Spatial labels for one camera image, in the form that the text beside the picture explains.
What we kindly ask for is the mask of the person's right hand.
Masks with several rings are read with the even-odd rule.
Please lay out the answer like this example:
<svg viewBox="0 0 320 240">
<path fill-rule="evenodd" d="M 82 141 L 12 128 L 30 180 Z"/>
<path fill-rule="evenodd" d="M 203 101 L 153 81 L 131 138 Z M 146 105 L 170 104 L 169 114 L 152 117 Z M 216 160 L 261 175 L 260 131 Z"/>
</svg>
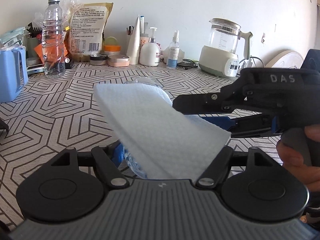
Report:
<svg viewBox="0 0 320 240">
<path fill-rule="evenodd" d="M 283 167 L 301 181 L 311 192 L 319 192 L 319 167 L 306 166 L 303 156 L 296 150 L 278 141 L 278 155 L 283 161 Z"/>
</svg>

